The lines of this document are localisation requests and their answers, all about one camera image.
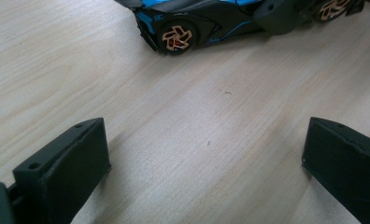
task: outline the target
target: black tire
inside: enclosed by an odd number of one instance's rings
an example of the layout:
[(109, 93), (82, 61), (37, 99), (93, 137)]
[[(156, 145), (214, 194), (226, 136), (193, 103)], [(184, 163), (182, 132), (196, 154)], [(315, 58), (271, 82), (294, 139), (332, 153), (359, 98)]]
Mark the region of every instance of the black tire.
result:
[(319, 23), (333, 21), (345, 13), (351, 0), (325, 0), (317, 7), (314, 20)]
[(194, 46), (197, 32), (188, 21), (170, 21), (159, 29), (157, 39), (161, 52), (179, 55)]

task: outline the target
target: wooden surface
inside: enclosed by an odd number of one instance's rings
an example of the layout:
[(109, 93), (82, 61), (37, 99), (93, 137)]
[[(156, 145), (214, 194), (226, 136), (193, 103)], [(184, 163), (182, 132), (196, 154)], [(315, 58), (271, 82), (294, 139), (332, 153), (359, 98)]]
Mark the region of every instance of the wooden surface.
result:
[(74, 223), (358, 223), (301, 168), (310, 117), (370, 136), (370, 5), (179, 57), (114, 1), (0, 1), (0, 181), (103, 117), (113, 169)]

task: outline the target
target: blue and black toy car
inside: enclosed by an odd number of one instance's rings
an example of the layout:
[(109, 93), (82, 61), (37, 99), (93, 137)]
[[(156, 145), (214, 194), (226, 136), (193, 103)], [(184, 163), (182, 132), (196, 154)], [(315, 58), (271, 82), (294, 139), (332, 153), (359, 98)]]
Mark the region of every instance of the blue and black toy car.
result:
[(283, 35), (310, 18), (327, 22), (363, 10), (363, 0), (116, 1), (135, 13), (149, 45), (169, 54), (258, 30)]

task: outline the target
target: black toy car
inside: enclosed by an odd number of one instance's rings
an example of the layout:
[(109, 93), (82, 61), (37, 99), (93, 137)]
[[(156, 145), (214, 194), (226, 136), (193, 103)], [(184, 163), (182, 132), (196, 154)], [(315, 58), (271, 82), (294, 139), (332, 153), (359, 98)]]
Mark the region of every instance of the black toy car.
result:
[(135, 13), (148, 44), (169, 54), (257, 30), (283, 35), (310, 18), (327, 22), (363, 10), (363, 0), (116, 1)]

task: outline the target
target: car wheel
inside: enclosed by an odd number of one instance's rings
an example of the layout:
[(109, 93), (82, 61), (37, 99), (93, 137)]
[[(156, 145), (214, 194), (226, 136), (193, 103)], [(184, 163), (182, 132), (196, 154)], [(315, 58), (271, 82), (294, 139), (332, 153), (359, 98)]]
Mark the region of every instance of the car wheel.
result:
[(172, 21), (165, 24), (158, 32), (158, 44), (162, 52), (182, 54), (196, 42), (196, 29), (188, 21)]
[(314, 20), (321, 23), (333, 21), (346, 12), (350, 1), (351, 0), (323, 1), (314, 15)]

